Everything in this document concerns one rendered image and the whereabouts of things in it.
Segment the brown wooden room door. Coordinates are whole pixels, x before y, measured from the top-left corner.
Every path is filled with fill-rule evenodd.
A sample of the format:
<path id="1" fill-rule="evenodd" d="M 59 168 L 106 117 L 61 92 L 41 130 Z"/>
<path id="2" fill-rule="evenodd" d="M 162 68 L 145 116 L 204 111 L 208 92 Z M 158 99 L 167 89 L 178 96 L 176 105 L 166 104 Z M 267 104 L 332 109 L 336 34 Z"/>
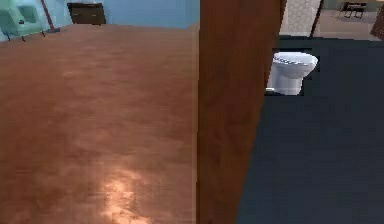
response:
<path id="1" fill-rule="evenodd" d="M 197 224 L 235 224 L 287 0 L 202 0 Z"/>

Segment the white toilet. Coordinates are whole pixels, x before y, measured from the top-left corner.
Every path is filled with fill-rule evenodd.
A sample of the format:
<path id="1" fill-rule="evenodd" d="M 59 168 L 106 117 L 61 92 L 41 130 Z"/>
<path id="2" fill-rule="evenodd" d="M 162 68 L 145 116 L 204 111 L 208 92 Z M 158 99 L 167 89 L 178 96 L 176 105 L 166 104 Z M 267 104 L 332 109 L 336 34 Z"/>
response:
<path id="1" fill-rule="evenodd" d="M 274 53 L 266 89 L 283 95 L 298 95 L 303 79 L 316 68 L 318 62 L 319 59 L 309 53 Z"/>

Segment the dark brown chest of drawers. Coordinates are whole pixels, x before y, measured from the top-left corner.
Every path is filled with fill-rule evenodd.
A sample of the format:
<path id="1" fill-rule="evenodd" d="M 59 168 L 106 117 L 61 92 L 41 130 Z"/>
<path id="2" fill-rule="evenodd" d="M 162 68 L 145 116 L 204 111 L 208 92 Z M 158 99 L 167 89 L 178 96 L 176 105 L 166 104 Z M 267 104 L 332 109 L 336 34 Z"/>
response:
<path id="1" fill-rule="evenodd" d="M 101 3 L 68 3 L 67 7 L 74 24 L 99 25 L 106 23 Z"/>

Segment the brown floor lamp pole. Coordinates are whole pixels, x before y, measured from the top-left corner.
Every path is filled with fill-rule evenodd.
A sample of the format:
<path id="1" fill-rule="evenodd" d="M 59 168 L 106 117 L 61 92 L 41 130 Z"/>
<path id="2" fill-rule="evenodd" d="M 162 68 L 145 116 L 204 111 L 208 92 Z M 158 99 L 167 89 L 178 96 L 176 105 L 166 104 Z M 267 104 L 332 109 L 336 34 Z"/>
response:
<path id="1" fill-rule="evenodd" d="M 51 19 L 51 16 L 49 14 L 49 11 L 48 11 L 48 8 L 46 6 L 46 3 L 44 0 L 40 0 L 41 4 L 42 4 L 42 7 L 43 7 L 43 10 L 44 10 L 44 13 L 45 13 L 45 16 L 47 18 L 47 21 L 48 21 L 48 24 L 49 24 L 49 29 L 46 31 L 47 33 L 58 33 L 60 32 L 60 28 L 56 28 L 53 24 L 53 21 Z"/>

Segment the black chair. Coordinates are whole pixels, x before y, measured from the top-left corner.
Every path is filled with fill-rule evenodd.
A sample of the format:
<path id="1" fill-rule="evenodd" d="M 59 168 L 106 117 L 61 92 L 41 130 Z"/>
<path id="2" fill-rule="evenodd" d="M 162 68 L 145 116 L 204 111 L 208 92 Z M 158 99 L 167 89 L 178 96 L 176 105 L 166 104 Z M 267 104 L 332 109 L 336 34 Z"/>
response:
<path id="1" fill-rule="evenodd" d="M 361 19 L 366 7 L 367 2 L 343 2 L 339 8 L 339 15 L 343 15 L 345 18 Z"/>

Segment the pale green sofa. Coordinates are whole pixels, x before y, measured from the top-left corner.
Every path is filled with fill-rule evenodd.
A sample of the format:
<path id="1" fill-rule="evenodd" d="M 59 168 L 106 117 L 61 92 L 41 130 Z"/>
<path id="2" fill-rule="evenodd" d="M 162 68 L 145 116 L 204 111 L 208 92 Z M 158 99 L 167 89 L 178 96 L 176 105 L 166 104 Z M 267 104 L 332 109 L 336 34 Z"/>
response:
<path id="1" fill-rule="evenodd" d="M 18 5 L 15 0 L 0 0 L 0 32 L 8 40 L 40 33 L 44 35 L 37 9 L 34 5 Z"/>

